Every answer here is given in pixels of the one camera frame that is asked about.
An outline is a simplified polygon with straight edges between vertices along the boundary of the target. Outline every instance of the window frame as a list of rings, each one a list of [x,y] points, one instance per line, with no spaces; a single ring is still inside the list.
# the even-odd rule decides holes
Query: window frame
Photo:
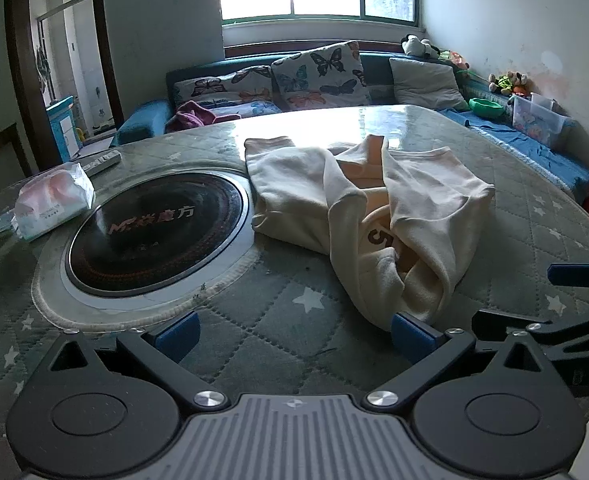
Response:
[[[235,23],[251,23],[251,22],[264,22],[267,20],[353,20],[353,21],[364,21],[364,22],[380,22],[380,23],[393,23],[396,25],[406,25],[408,27],[418,27],[418,7],[419,0],[413,0],[413,16],[412,21],[398,20],[396,18],[385,18],[382,16],[370,16],[365,13],[365,0],[359,0],[361,7],[361,14],[359,16],[349,14],[295,14],[294,13],[294,0],[290,0],[290,13],[289,14],[265,14],[263,16],[249,16],[247,18],[232,18],[230,20],[222,20],[223,25],[233,25]]]

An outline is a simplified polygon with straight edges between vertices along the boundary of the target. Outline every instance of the window sill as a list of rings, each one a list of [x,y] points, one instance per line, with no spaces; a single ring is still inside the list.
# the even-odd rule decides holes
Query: window sill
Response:
[[[424,28],[411,25],[340,18],[295,18],[230,23],[223,25],[222,29],[224,46],[328,38],[399,43],[407,34],[425,37]]]

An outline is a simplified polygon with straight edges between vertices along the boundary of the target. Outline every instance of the remote control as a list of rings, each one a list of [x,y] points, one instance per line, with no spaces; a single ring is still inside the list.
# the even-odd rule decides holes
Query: remote control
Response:
[[[121,153],[116,150],[104,153],[103,155],[95,158],[92,162],[89,162],[82,166],[83,171],[86,172],[87,176],[93,176],[100,171],[106,170],[110,166],[114,166],[121,162]]]

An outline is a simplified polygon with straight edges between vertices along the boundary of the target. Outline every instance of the black round cooktop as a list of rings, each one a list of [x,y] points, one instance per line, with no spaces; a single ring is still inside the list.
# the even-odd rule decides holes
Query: black round cooktop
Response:
[[[198,270],[234,239],[248,211],[245,190],[207,172],[160,176],[99,206],[72,239],[66,272],[81,290],[125,297]]]

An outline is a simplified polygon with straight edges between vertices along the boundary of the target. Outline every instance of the sofa armrest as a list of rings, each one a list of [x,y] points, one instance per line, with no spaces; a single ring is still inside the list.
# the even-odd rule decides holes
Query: sofa armrest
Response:
[[[167,99],[145,103],[121,125],[110,145],[123,146],[137,140],[161,136],[172,115],[172,106]]]

